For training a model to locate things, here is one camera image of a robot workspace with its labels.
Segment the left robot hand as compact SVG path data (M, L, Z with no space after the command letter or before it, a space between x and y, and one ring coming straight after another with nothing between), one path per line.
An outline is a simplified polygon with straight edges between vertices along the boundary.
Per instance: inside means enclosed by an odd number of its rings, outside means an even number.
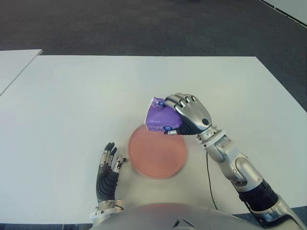
M117 150L115 143L109 142L101 155L95 188L98 203L115 200L119 172L127 161L122 154L116 154Z

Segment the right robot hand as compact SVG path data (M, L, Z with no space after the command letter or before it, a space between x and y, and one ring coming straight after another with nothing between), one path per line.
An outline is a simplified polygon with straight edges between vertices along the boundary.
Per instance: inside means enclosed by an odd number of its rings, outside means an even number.
M182 121L180 127L165 131L166 135L198 135L212 125L209 112L194 95L169 95L165 99L165 105L172 108Z

